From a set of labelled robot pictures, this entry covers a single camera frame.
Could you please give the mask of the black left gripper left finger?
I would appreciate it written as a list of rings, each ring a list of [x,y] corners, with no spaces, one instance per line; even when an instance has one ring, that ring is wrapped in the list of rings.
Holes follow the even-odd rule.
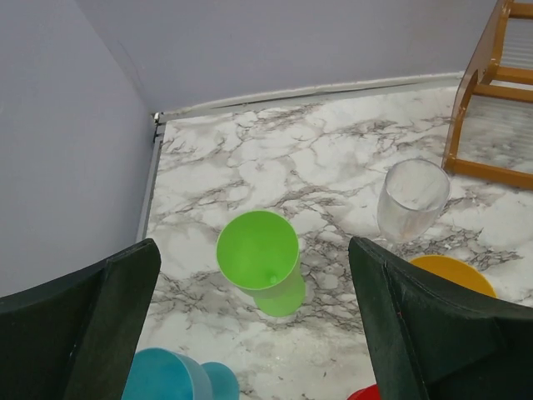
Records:
[[[119,399],[161,255],[145,239],[1,299],[3,399]]]

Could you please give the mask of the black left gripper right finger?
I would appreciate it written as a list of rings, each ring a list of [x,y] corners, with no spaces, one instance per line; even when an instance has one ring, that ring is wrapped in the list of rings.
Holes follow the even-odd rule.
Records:
[[[530,399],[532,310],[471,291],[364,237],[348,248],[383,399]]]

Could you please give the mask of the clear wine glass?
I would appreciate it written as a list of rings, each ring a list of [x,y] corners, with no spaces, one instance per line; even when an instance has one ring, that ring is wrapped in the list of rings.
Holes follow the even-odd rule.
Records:
[[[421,236],[439,217],[451,193],[446,172],[423,158],[393,165],[377,204],[377,225],[389,250]]]

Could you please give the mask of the green plastic wine glass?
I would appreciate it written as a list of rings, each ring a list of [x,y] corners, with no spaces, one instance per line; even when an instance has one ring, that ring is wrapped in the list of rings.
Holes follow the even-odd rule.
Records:
[[[255,210],[235,217],[217,239],[216,258],[222,275],[265,314],[286,317],[302,305],[299,241],[281,215]]]

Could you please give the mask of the yellow plastic wine glass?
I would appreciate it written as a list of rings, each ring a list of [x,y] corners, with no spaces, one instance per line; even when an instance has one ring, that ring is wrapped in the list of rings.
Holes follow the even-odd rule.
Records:
[[[497,298],[496,291],[489,281],[465,262],[443,255],[424,255],[412,258],[410,263],[464,288]]]

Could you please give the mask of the red plastic wine glass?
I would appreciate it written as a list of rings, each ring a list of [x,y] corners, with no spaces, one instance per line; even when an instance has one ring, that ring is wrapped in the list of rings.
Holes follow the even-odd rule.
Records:
[[[378,386],[376,384],[362,388],[352,393],[346,400],[380,400]]]

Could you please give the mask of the light blue plastic wine glass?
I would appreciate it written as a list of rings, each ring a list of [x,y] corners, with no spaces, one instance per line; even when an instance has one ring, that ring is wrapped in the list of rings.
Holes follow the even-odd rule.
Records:
[[[163,348],[137,352],[123,399],[237,400],[240,388],[233,371],[220,362],[200,364]]]

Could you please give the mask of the wooden two-tier shelf rack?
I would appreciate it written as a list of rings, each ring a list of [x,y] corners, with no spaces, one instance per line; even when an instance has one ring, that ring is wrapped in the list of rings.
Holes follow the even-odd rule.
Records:
[[[532,188],[532,3],[496,3],[456,92],[442,167]]]

